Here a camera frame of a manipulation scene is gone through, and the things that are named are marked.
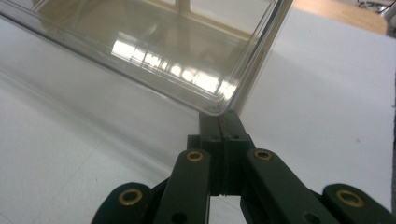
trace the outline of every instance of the transparent plastic tray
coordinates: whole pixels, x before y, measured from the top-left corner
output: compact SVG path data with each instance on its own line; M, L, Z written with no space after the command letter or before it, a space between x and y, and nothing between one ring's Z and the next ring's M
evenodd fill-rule
M3 16L207 114L247 92L291 0L0 0Z

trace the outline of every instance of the white tabletop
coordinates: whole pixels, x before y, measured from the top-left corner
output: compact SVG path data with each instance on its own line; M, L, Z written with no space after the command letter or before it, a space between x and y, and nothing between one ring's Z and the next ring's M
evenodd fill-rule
M198 113L0 20L0 223L89 223L126 182L160 183ZM241 114L311 189L390 209L396 42L292 9ZM210 223L243 223L212 199Z

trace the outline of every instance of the table surface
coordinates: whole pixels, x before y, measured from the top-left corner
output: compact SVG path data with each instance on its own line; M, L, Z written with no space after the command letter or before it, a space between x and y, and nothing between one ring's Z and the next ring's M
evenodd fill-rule
M321 17L347 23L381 35L387 33L387 22L380 15L337 0L294 0L293 7Z
M108 193L171 173L198 113L0 20L0 223L89 223ZM292 9L241 120L312 190L390 209L396 42ZM210 223L243 223L238 199Z

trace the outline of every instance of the brass ring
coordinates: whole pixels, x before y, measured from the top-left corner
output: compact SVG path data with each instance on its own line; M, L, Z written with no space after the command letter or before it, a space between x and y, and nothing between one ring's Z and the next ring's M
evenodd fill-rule
M272 159L271 153L262 150L255 151L254 156L261 161L270 161Z
M339 189L335 193L337 195L337 198L352 207L363 207L364 206L364 200L359 196L358 194L346 190L346 189Z
M135 198L133 198L132 200L125 199L125 195L127 195L129 193L136 194ZM119 202L122 205L129 206L129 205L134 205L134 204L140 202L140 200L142 200L142 198L143 198L143 194L142 194L142 191L140 191L140 189L126 189L122 194L120 194Z
M189 161L201 161L204 158L204 155L198 151L192 151L187 154L187 160Z

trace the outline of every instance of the black object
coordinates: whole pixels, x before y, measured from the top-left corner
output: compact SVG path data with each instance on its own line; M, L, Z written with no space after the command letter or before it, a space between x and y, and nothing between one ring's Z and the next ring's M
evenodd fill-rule
M200 135L189 135L170 178L154 189L137 183L116 188L92 223L204 224L210 196L220 194L241 196L248 224L396 223L359 189L336 184L322 196L307 189L274 152L254 146L233 111L201 114Z

